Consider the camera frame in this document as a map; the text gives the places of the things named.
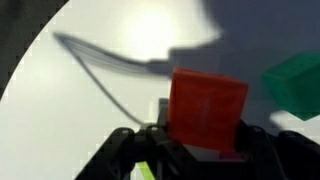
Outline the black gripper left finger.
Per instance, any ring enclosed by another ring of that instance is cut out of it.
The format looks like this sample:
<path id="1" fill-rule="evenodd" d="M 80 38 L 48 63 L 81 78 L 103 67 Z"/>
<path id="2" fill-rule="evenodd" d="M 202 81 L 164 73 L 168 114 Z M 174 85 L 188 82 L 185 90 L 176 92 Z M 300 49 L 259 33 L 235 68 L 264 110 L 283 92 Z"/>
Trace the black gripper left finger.
<path id="1" fill-rule="evenodd" d="M 117 128 L 75 180 L 131 180 L 130 174 L 139 162 L 146 162 L 155 180 L 195 180 L 195 158 L 166 132 L 168 99 L 159 100 L 155 124 L 143 124 L 138 132 Z"/>

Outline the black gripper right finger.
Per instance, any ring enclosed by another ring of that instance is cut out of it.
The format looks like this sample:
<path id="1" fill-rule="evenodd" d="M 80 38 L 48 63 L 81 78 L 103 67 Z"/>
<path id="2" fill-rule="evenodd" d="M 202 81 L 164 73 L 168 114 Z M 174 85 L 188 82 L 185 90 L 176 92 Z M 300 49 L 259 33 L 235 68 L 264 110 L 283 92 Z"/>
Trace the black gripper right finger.
<path id="1" fill-rule="evenodd" d="M 241 121 L 236 149 L 246 158 L 246 180 L 320 180 L 320 145 L 296 131 L 272 135 Z"/>

